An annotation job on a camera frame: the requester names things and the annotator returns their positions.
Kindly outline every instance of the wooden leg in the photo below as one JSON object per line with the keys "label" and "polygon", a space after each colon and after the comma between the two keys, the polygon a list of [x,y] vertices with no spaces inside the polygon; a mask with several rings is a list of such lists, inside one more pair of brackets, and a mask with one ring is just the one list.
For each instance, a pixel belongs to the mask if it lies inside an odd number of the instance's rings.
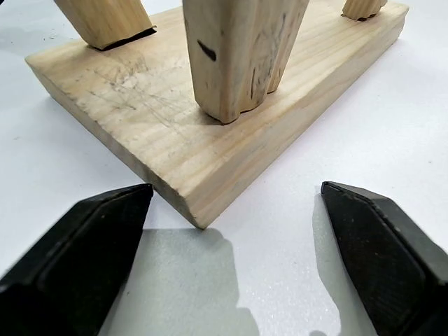
{"label": "wooden leg", "polygon": [[84,41],[100,50],[153,27],[140,0],[55,0]]}
{"label": "wooden leg", "polygon": [[368,19],[378,14],[386,3],[387,0],[346,0],[342,12],[353,20]]}
{"label": "wooden leg", "polygon": [[283,76],[309,0],[183,0],[197,103],[222,123],[259,106]]}

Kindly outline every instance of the textured rubber surface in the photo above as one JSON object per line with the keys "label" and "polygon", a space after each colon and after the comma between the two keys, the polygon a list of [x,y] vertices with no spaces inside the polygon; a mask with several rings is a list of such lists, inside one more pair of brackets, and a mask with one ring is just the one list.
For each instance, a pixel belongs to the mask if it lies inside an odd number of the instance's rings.
{"label": "textured rubber surface", "polygon": [[331,182],[323,183],[322,196],[378,335],[445,336],[447,324],[435,316],[446,311],[447,255],[387,197]]}
{"label": "textured rubber surface", "polygon": [[0,281],[2,335],[93,336],[131,269],[150,185],[86,199]]}

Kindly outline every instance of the pine wood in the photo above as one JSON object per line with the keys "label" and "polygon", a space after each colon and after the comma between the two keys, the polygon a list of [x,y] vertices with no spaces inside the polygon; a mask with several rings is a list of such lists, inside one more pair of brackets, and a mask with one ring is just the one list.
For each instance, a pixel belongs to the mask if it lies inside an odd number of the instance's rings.
{"label": "pine wood", "polygon": [[309,0],[183,0],[196,102],[231,123],[283,76]]}
{"label": "pine wood", "polygon": [[386,4],[387,0],[347,0],[342,12],[353,20],[368,19]]}
{"label": "pine wood", "polygon": [[55,0],[84,41],[98,49],[153,27],[140,0]]}
{"label": "pine wood", "polygon": [[224,126],[195,102],[181,8],[154,15],[158,32],[123,47],[76,41],[27,62],[63,107],[205,228],[397,39],[408,11],[389,2],[358,22],[342,5],[309,3],[279,89]]}

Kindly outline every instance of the white table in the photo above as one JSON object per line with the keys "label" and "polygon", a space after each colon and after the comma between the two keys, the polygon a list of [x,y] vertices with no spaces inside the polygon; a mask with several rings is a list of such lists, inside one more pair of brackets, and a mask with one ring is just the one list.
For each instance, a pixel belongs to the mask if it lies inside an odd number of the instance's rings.
{"label": "white table", "polygon": [[[448,3],[406,1],[400,40],[206,232],[153,198],[103,336],[375,335],[319,188],[387,195],[448,250]],[[0,274],[78,200],[141,182],[23,61],[77,38],[52,1],[0,6]]]}

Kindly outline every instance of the wooden board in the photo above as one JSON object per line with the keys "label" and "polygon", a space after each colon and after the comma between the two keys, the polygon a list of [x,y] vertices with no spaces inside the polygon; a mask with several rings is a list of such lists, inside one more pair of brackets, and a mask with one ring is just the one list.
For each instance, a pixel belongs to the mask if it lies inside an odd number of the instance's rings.
{"label": "wooden board", "polygon": [[208,226],[399,36],[408,7],[366,22],[311,0],[279,89],[222,126],[193,97],[181,8],[106,52],[76,41],[27,62],[49,93],[199,228]]}

